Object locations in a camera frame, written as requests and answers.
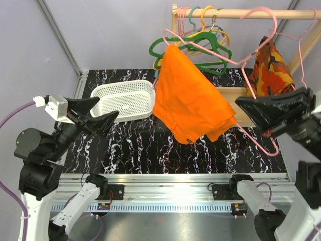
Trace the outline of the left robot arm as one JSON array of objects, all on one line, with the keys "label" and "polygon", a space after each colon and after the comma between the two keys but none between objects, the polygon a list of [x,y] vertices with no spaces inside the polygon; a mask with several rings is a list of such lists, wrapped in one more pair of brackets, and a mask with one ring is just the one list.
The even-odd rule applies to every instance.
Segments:
[{"label": "left robot arm", "polygon": [[67,240],[87,206],[95,199],[110,196],[107,178],[90,174],[81,190],[55,217],[51,207],[64,167],[62,156],[82,134],[105,137],[118,117],[118,111],[92,117],[98,97],[69,99],[59,95],[37,96],[33,104],[44,107],[55,120],[54,132],[35,128],[17,137],[14,155],[23,160],[19,191],[23,215],[19,240]]}]

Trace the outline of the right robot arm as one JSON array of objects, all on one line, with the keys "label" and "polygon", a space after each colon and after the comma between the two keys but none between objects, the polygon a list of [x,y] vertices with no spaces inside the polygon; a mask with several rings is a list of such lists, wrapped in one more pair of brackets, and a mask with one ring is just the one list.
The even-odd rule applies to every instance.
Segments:
[{"label": "right robot arm", "polygon": [[[264,136],[288,134],[320,159],[320,92],[302,87],[277,96],[239,97],[235,102]],[[320,162],[299,161],[287,214],[263,197],[249,175],[233,175],[227,191],[247,203],[260,240],[320,240]]]}]

